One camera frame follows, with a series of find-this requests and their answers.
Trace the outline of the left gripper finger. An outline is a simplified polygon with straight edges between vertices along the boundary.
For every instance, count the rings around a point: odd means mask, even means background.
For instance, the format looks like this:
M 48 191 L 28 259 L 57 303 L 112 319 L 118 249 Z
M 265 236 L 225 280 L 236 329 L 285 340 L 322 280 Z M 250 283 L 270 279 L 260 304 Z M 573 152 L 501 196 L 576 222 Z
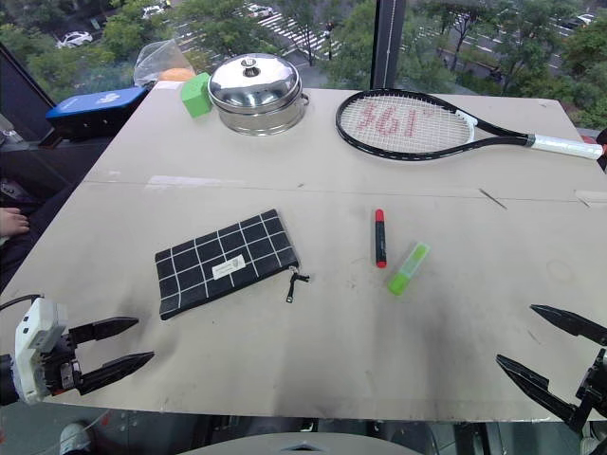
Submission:
M 136 372 L 154 357 L 154 352 L 131 354 L 103 364 L 97 370 L 85 373 L 77 381 L 80 395 L 104 388 Z
M 68 333 L 72 344 L 79 345 L 116 336 L 136 324 L 138 324 L 138 318 L 113 317 L 71 328 Z

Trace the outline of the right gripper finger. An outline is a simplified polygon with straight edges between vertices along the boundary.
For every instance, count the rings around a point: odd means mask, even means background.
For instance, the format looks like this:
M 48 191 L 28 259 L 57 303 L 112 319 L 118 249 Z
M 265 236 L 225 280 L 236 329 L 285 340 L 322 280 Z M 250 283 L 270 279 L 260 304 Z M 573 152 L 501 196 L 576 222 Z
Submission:
M 496 355 L 497 364 L 510 380 L 532 401 L 562 420 L 570 429 L 580 432 L 591 408 L 569 404 L 549 391 L 549 380 L 525 365 L 504 355 Z
M 606 345 L 606 328 L 588 318 L 548 305 L 532 304 L 530 309 L 574 337 L 581 336 L 600 346 Z

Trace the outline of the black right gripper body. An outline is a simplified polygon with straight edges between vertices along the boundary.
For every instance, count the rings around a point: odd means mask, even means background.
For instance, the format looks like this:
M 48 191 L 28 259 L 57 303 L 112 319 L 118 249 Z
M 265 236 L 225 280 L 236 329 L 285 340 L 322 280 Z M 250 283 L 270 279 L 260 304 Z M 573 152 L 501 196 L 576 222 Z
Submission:
M 606 416 L 606 349 L 600 349 L 576 392 L 580 400 L 579 413 L 587 419 L 592 410 Z

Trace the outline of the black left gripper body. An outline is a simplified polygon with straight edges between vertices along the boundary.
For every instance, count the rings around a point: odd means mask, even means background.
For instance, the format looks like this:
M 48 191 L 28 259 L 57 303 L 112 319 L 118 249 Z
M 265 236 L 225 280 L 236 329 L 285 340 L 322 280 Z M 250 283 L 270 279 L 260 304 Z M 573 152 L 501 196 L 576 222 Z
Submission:
M 83 394 L 83 374 L 75 354 L 78 344 L 83 343 L 83 336 L 83 326 L 69 329 L 52 350 L 44 354 L 44 380 L 51 395 L 70 390 Z

